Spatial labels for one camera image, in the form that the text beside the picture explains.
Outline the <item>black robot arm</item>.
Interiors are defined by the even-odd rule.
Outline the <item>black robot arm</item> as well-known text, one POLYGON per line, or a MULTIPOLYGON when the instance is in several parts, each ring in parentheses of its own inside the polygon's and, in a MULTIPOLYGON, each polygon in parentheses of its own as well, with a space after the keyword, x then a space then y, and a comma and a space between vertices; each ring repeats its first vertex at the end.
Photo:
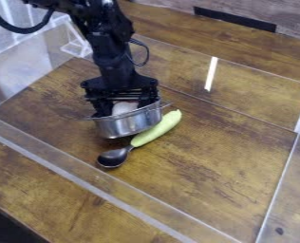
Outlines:
POLYGON ((132 22, 116 0, 24 0, 24 3, 65 13, 89 44, 100 76, 83 81, 80 87, 95 109, 93 118, 108 117, 115 102, 137 102, 137 107, 143 107, 159 99, 157 80, 135 70, 148 59, 135 63, 129 44, 147 46, 132 38, 132 22))

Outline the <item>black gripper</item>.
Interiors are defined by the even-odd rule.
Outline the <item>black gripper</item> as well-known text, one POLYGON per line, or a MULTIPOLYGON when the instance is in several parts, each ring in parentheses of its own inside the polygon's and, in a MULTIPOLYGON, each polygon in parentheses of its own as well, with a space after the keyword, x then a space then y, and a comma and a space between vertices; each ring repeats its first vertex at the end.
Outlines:
POLYGON ((157 80, 139 74, 133 74, 125 82, 117 79, 105 81, 100 76, 83 81, 80 87, 95 110, 92 118, 112 114, 112 101, 137 101, 137 108, 141 108, 159 100, 157 80))

